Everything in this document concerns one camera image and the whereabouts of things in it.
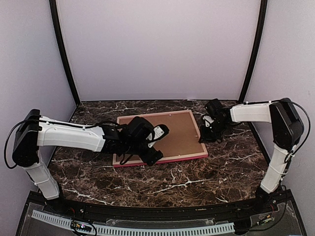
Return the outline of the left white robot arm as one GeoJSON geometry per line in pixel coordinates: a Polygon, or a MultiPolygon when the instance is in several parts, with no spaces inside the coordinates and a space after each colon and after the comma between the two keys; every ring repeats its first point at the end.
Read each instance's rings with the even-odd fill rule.
{"type": "Polygon", "coordinates": [[[133,156],[152,166],[163,158],[154,144],[168,135],[164,124],[153,126],[142,117],[134,117],[128,124],[101,121],[94,125],[62,122],[42,116],[32,109],[25,119],[10,131],[15,134],[12,160],[22,167],[34,181],[44,198],[58,214],[69,211],[69,202],[62,198],[62,190],[39,156],[39,147],[57,146],[80,148],[122,157],[124,165],[133,156]]]}

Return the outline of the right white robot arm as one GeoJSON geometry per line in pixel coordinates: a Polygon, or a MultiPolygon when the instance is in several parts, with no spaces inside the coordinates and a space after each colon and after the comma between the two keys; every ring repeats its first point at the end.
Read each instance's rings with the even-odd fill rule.
{"type": "Polygon", "coordinates": [[[224,132],[234,124],[263,122],[272,126],[274,150],[265,177],[258,190],[273,193],[286,175],[296,152],[305,143],[303,134],[309,135],[297,112],[300,105],[289,98],[265,102],[246,102],[224,107],[218,99],[209,100],[202,116],[200,143],[221,142],[224,132]]]}

